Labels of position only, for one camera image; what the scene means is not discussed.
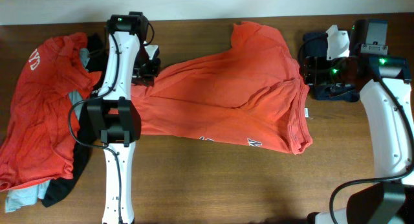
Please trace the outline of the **orange soccer t-shirt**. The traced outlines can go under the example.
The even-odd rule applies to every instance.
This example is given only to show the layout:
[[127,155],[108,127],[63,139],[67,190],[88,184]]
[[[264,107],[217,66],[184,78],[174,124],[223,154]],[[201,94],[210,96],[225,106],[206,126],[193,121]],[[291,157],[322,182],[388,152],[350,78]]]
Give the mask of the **orange soccer t-shirt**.
[[300,154],[312,144],[309,87],[281,32],[244,21],[228,51],[165,68],[131,99],[145,135],[171,135]]

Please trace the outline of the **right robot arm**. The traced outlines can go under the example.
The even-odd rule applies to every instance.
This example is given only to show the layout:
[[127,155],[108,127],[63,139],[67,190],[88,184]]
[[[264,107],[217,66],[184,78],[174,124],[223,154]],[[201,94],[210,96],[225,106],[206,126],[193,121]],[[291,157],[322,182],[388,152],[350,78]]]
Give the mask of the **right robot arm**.
[[327,60],[307,57],[304,77],[313,85],[353,85],[367,114],[375,177],[334,189],[329,211],[309,223],[413,222],[413,116],[411,75],[404,58],[359,54]]

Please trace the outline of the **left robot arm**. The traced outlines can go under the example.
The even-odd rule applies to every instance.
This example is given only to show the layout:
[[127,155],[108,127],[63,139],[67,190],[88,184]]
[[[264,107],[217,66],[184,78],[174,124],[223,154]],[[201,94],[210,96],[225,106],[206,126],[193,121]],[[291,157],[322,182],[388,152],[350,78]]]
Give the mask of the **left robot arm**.
[[106,23],[109,55],[98,96],[87,103],[106,165],[103,223],[133,223],[132,164],[142,121],[131,101],[134,85],[152,86],[160,72],[159,47],[147,39],[153,30],[141,12],[113,15]]

